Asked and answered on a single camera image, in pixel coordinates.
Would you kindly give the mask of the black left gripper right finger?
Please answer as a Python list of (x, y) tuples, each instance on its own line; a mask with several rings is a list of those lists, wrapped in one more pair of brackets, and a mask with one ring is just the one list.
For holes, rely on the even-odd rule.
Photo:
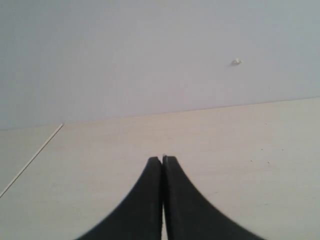
[(213, 206), (193, 185), (176, 157), (162, 157), (162, 182), (169, 240), (262, 239)]

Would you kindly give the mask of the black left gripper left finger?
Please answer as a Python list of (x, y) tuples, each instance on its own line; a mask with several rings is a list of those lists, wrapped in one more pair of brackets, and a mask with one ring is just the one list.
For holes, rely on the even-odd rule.
[(81, 240), (160, 240), (163, 226), (162, 164), (147, 160), (137, 182), (121, 203)]

